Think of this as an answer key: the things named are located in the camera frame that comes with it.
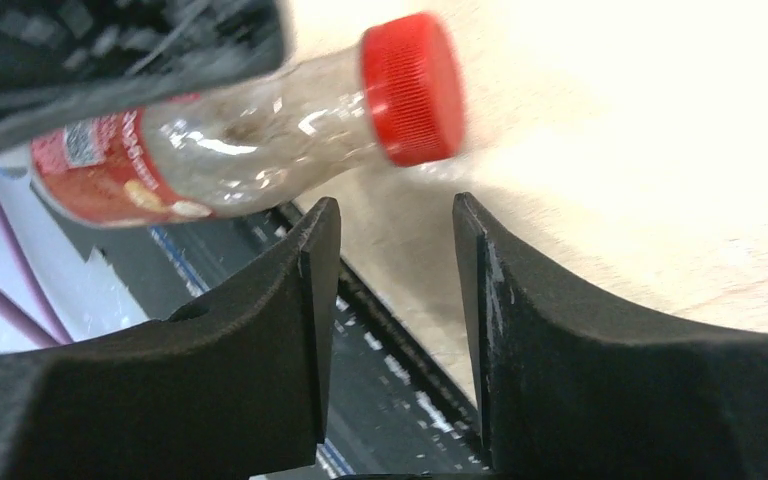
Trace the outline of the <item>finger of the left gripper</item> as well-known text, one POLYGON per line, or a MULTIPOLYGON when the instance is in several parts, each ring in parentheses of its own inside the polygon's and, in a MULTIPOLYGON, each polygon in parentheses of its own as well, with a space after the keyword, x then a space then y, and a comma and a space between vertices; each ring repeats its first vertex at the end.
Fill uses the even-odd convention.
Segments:
POLYGON ((0 153, 273 72, 289 54, 283 1, 0 1, 0 153))

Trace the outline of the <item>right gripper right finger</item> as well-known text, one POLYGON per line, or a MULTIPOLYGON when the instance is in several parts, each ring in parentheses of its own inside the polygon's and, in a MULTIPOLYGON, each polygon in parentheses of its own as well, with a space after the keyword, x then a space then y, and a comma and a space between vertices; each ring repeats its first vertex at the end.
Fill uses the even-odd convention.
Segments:
POLYGON ((768 479, 768 334, 668 315, 453 201, 479 432, 526 479, 768 479))

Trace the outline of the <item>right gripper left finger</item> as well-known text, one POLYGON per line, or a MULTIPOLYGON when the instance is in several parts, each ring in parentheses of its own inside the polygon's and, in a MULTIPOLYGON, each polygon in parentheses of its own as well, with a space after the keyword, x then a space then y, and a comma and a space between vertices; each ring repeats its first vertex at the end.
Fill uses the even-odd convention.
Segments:
POLYGON ((166 320, 0 355, 0 479, 246 479, 313 464, 340 240, 338 203, 323 198, 166 320))

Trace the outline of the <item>brown bottle red cap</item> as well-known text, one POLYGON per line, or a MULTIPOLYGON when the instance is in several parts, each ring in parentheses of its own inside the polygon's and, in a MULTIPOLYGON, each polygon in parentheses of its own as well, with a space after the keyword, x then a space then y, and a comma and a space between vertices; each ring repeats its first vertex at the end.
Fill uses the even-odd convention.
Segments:
POLYGON ((359 166, 446 160, 464 136, 450 35, 420 12, 266 77, 57 129, 32 141, 29 173, 85 225, 188 223, 260 212, 359 166))

